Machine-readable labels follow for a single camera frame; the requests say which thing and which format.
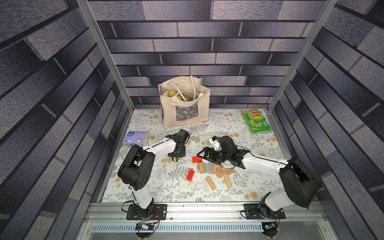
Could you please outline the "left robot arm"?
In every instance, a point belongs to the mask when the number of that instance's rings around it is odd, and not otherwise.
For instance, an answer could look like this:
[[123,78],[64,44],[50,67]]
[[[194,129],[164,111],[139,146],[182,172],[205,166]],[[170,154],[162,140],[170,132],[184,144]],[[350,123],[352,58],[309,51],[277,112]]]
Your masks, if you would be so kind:
[[154,199],[151,197],[146,184],[150,180],[155,160],[170,157],[174,162],[186,155],[186,143],[191,133],[181,129],[173,135],[167,135],[163,140],[149,145],[134,145],[130,148],[118,170],[118,177],[129,186],[133,193],[133,203],[144,219],[154,212]]

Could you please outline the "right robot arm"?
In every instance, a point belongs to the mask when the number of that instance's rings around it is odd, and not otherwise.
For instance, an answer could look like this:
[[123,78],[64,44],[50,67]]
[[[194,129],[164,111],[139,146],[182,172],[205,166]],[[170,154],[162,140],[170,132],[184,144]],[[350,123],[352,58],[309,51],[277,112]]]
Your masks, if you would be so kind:
[[212,148],[205,147],[197,156],[216,165],[226,161],[235,168],[255,170],[279,178],[283,187],[268,192],[258,203],[256,213],[270,219],[285,207],[297,205],[308,209],[321,187],[320,181],[299,158],[277,160],[255,155],[251,150],[238,146],[229,136],[210,139]]

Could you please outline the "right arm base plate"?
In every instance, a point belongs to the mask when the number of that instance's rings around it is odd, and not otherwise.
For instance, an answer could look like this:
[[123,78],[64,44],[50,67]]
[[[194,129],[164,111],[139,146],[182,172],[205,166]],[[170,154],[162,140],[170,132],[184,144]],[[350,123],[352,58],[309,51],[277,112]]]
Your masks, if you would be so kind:
[[286,215],[283,209],[276,212],[270,210],[266,206],[259,206],[259,204],[244,204],[242,211],[243,217],[247,220],[283,220]]

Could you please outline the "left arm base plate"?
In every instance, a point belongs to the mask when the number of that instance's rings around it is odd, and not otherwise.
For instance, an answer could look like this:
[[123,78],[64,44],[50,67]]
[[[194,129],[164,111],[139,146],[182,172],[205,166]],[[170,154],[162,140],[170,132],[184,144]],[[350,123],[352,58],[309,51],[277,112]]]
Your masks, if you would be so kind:
[[168,205],[154,204],[147,209],[141,209],[135,204],[131,204],[128,208],[126,220],[165,220],[167,216]]

